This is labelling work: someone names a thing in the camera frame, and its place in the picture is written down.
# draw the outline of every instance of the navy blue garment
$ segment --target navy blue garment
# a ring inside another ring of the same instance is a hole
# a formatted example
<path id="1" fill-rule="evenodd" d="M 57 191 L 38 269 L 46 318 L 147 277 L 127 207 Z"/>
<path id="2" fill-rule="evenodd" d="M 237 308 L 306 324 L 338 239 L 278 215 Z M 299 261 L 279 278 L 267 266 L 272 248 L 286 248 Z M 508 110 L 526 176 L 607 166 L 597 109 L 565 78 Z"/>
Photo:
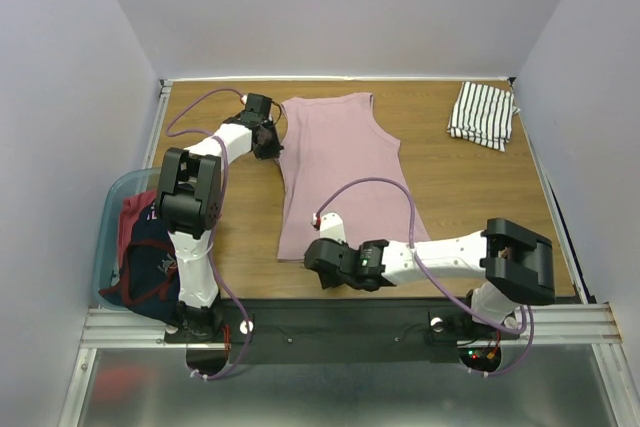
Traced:
<path id="1" fill-rule="evenodd" d="M 131 231 L 120 266 L 120 280 L 102 295 L 109 302 L 178 326 L 176 306 L 180 278 L 175 250 L 152 202 L 142 209 Z"/>

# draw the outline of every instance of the folded striped shirt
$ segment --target folded striped shirt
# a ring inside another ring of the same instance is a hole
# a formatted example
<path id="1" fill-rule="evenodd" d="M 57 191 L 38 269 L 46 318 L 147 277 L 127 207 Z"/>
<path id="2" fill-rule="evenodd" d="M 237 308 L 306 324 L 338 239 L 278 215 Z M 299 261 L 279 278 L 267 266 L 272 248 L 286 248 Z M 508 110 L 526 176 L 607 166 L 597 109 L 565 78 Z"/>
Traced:
<path id="1" fill-rule="evenodd" d="M 484 147 L 505 151 L 511 139 L 513 95 L 488 85 L 464 82 L 453 106 L 447 132 L 451 137 L 467 139 Z"/>

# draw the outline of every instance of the white backdrop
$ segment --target white backdrop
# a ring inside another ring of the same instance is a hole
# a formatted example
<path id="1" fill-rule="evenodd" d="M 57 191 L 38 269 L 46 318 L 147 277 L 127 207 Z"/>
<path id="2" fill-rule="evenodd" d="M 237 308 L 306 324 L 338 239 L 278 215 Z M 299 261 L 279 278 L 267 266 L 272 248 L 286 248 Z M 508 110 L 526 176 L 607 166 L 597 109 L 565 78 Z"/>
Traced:
<path id="1" fill-rule="evenodd" d="M 515 84 L 587 284 L 612 304 L 636 385 L 639 73 L 638 0 L 562 0 Z"/>
<path id="2" fill-rule="evenodd" d="M 516 75 L 559 0 L 119 0 L 163 78 Z"/>
<path id="3" fill-rule="evenodd" d="M 157 76 L 117 0 L 0 0 L 0 425 L 57 425 L 109 186 Z"/>

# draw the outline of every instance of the pink cloth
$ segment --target pink cloth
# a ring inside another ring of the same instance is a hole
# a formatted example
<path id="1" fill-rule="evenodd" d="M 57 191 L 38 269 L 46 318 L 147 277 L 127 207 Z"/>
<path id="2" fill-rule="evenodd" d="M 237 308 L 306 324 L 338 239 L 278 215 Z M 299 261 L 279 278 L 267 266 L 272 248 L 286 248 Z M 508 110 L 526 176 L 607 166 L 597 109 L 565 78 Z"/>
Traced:
<path id="1" fill-rule="evenodd" d="M 131 230 L 140 218 L 140 212 L 156 200 L 156 191 L 148 190 L 141 194 L 127 197 L 122 202 L 122 210 L 118 217 L 118 265 L 122 265 L 122 256 L 131 242 Z"/>
<path id="2" fill-rule="evenodd" d="M 407 183 L 398 159 L 400 141 L 373 118 L 373 94 L 294 97 L 283 107 L 288 129 L 280 154 L 285 200 L 278 259 L 300 261 L 318 238 L 311 226 L 313 213 L 344 184 L 372 176 Z M 392 185 L 367 182 L 354 186 L 335 199 L 324 213 L 328 212 L 342 218 L 353 248 L 367 240 L 408 241 L 409 205 Z M 419 215 L 415 240 L 429 240 Z"/>

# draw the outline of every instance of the laundry basket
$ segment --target laundry basket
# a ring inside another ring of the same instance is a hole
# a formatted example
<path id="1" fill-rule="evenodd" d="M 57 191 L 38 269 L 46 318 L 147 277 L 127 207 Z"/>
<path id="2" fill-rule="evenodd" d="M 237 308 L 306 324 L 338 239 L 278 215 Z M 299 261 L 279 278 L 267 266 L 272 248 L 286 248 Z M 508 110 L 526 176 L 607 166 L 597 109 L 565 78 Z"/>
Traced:
<path id="1" fill-rule="evenodd" d="M 102 212 L 100 234 L 93 263 L 93 295 L 103 307 L 111 310 L 126 310 L 114 305 L 100 294 L 101 289 L 111 287 L 118 281 L 118 217 L 125 198 L 153 190 L 158 185 L 160 169 L 144 169 L 120 177 L 109 189 Z"/>

